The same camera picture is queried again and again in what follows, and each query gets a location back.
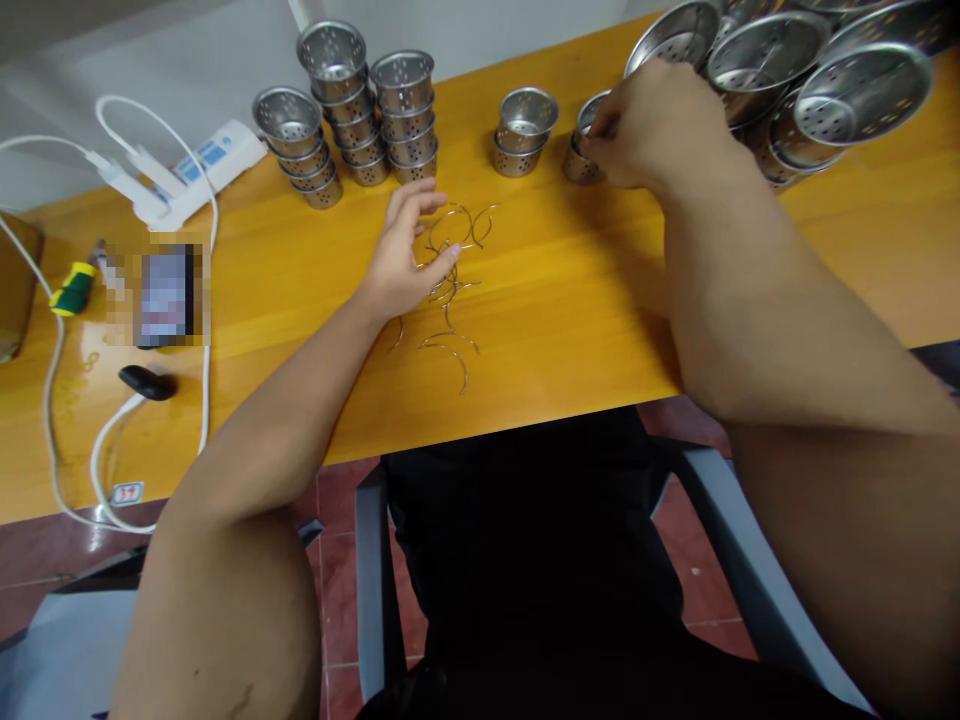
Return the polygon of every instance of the white wall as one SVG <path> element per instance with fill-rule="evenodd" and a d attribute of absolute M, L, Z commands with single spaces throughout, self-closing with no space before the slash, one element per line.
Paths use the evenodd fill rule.
<path fill-rule="evenodd" d="M 288 0 L 56 0 L 54 7 L 49 0 L 16 1 L 15 23 L 0 32 L 0 140 L 49 133 L 120 158 L 93 115 L 102 94 L 144 102 L 197 144 L 230 117 L 250 123 L 250 102 L 264 87 L 307 87 Z M 436 59 L 435 79 L 442 80 L 677 0 L 294 2 L 301 17 L 357 25 L 370 61 L 404 47 L 427 50 Z M 136 110 L 115 106 L 108 119 L 164 162 L 182 154 Z M 23 210 L 98 184 L 86 162 L 65 147 L 0 154 L 2 207 Z"/>

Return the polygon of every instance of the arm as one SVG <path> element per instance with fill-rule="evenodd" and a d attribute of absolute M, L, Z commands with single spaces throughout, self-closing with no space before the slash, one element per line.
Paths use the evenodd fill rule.
<path fill-rule="evenodd" d="M 313 578 L 282 512 L 303 491 L 370 346 L 446 275 L 453 246 L 418 270 L 433 179 L 402 187 L 351 297 L 230 417 L 164 509 L 110 712 L 118 718 L 316 717 Z"/>
<path fill-rule="evenodd" d="M 881 706 L 953 712 L 957 408 L 803 241 L 689 66 L 645 65 L 591 135 L 663 207 L 684 384 L 824 639 Z"/>

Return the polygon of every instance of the white power strip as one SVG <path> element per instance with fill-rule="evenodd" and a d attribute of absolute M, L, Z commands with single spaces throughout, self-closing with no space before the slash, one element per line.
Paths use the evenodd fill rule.
<path fill-rule="evenodd" d="M 153 203 L 147 207 L 146 203 L 135 202 L 134 212 L 153 232 L 179 230 L 190 216 L 210 200 L 200 170 L 189 156 L 167 170 L 142 148 L 137 150 L 136 155 L 128 153 L 127 157 L 156 183 L 151 191 L 163 201 L 165 210 L 156 212 L 157 207 Z M 196 148 L 194 154 L 203 164 L 214 192 L 219 193 L 241 173 L 266 157 L 267 150 L 246 125 L 239 120 L 230 120 Z M 182 184 L 183 190 L 173 194 L 170 190 L 179 189 L 177 183 Z"/>

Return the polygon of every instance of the person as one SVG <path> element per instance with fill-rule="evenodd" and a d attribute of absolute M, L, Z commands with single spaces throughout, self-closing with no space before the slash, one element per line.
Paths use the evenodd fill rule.
<path fill-rule="evenodd" d="M 584 153 L 609 181 L 663 208 L 683 384 L 724 424 L 817 629 L 882 713 L 957 717 L 956 406 L 805 244 L 690 66 L 645 64 L 590 135 Z M 413 260 L 421 216 L 446 201 L 432 179 L 393 194 L 356 292 L 183 478 L 111 720 L 316 717 L 319 613 L 283 509 L 384 324 L 456 262 L 456 245 Z M 649 520 L 646 442 L 635 411 L 609 411 L 385 456 L 429 630 L 423 661 L 361 716 L 862 715 L 686 631 Z"/>

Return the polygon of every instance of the yellow table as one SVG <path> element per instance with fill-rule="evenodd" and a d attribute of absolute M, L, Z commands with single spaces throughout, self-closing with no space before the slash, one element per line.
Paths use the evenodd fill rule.
<path fill-rule="evenodd" d="M 574 186 L 560 171 L 579 107 L 620 79 L 652 20 L 437 86 L 440 187 L 473 212 L 501 203 L 486 249 L 466 250 L 460 263 L 462 279 L 483 284 L 464 290 L 451 307 L 451 320 L 482 354 L 453 341 L 470 374 L 461 396 L 457 361 L 443 350 L 417 350 L 444 329 L 437 303 L 407 317 L 393 351 L 397 325 L 388 325 L 344 408 L 327 462 L 680 391 L 663 317 L 658 206 L 646 192 Z M 915 119 L 782 196 L 826 262 L 909 346 L 960 337 L 960 54 L 947 54 L 938 66 L 936 90 Z M 520 85 L 552 92 L 561 117 L 536 172 L 508 179 L 494 172 L 488 153 L 500 100 Z M 251 97 L 258 89 L 250 88 Z M 344 186 L 335 208 L 311 210 L 268 158 L 223 193 L 212 281 L 214 428 L 360 279 L 397 183 L 361 188 L 345 179 Z M 99 237 L 147 240 L 129 204 L 109 189 L 27 219 L 47 235 L 43 269 L 58 281 Z M 195 217 L 181 241 L 205 242 L 209 221 L 208 210 Z M 455 235 L 456 222 L 447 218 L 441 227 Z M 0 366 L 0 522 L 57 510 L 40 416 L 55 336 L 44 306 L 38 295 L 25 347 Z M 144 481 L 146 499 L 170 495 L 196 453 L 202 351 L 112 347 L 102 289 L 68 326 L 55 390 L 67 498 L 76 506 L 94 502 L 89 451 L 129 392 L 116 374 L 131 362 L 175 372 L 181 390 L 130 418 L 110 443 L 106 474 L 117 482 Z"/>

